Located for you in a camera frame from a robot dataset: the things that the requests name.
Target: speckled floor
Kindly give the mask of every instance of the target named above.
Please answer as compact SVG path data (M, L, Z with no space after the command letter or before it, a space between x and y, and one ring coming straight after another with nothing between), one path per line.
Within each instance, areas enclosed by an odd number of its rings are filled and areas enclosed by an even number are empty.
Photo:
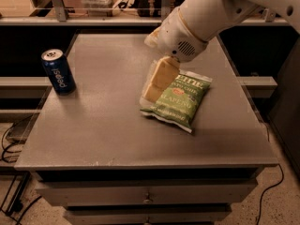
M286 159L283 154L276 135L270 128L268 130L270 145L277 154L280 165L284 171L284 180L279 186L268 190L264 194L260 225L300 224L300 183L294 175L288 159ZM4 199L11 179L11 176L0 176L0 202ZM256 217L259 214L260 198L263 191L271 185L274 185L280 179L281 171L279 167L265 169L258 177L259 185L243 202L232 204L232 213L224 220L216 222L215 225L256 224ZM22 196L24 208L38 197L34 186L35 181L31 180ZM20 213L14 213L12 216L18 219L22 211ZM22 219L22 225L69 225L62 217L63 213L63 208L51 207L46 201L40 199L25 214ZM6 217L3 213L0 213L0 225L13 224L16 224L16 222L10 217Z

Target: chip bag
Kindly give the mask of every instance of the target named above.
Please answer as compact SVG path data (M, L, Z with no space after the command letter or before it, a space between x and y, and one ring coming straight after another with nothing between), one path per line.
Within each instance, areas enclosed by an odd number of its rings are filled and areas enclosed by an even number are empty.
M145 116L154 116L158 120L176 124L190 133L191 122L211 82L211 78L180 70L158 100L141 108L141 112Z

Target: blue soda can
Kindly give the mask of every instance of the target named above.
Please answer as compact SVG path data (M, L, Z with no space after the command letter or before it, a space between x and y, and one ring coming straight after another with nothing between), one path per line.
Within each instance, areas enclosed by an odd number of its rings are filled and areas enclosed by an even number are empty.
M76 84L64 53L50 49L41 55L42 65L58 95L68 95L76 89Z

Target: black cable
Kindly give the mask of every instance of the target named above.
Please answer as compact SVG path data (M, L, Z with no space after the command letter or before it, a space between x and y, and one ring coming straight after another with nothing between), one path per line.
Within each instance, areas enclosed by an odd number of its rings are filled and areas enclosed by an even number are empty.
M38 200L40 200L42 197L39 196L37 198L35 198L32 202L30 202L30 204L25 208L25 210L22 212L22 214L20 215L20 217L17 220L16 225L21 224L21 220L23 219L24 215L27 213L27 211L30 209L30 207L32 207L33 204L35 204Z
M127 0L126 2L121 2L121 3L119 3L119 4L118 4L119 8L121 8L121 9L127 8L127 7L128 7L128 2L129 2L129 1L130 1L130 0Z
M2 139L1 139L1 145L2 145L2 149L3 149L3 152L1 154L1 158L0 158L0 161L5 161L6 163L13 163L13 162L16 162L19 155L15 155L15 156L8 156L8 157L5 157L5 154L6 153L9 153L9 154L15 154L15 153L21 153L21 150L20 151L8 151L8 149L12 146L15 146L15 145L18 145L16 142L14 143L11 143L9 146L5 147L4 146L4 138L6 137L7 133L14 127L16 127L17 125L19 125L22 121L28 119L28 118L31 118L33 116L30 115L30 116L27 116L25 117L24 119L22 119L21 121L17 122L17 123L14 123L11 127L9 127L5 132L4 134L2 135Z
M19 150L19 151L14 151L14 152L8 151L9 148L11 148L11 147L13 147L13 146L16 146L16 145L18 145L17 142L11 143L10 145L8 145L8 146L2 151L0 161L2 160L2 161L4 161L4 162L6 162L6 163L14 163L14 162L16 162L17 159L18 159L18 157L19 157L19 155L13 155L13 156L5 157L5 154L6 154L6 153L21 153L21 150Z
M269 129L268 129L268 127L267 127L266 124L264 124L264 125L265 125L266 131L267 131L268 141L270 142ZM280 164L278 164L278 166L279 166L280 171L281 171L281 179L280 179L277 183L275 183L274 185L272 185L272 186L266 188L266 189L262 192L262 195L261 195L261 198L260 198L259 215L258 215L257 218L256 218L256 225L259 225L259 224L260 224L260 220L261 220L261 216L262 216L262 206L263 206L263 195L264 195L264 193L267 192L267 191L268 191L269 189L271 189L271 188L277 187L277 186L280 185L280 184L283 182L283 180L284 180L284 172L283 172L283 170L282 170L282 167L281 167Z

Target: gray cabinet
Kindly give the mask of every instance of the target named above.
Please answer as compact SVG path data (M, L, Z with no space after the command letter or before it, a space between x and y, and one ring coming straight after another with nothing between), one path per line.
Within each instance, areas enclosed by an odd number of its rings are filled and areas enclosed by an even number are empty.
M213 78L185 132L140 114L145 34L81 34L68 55L77 90L49 94L16 164L72 224L206 224L225 218L276 166L215 38L182 69Z

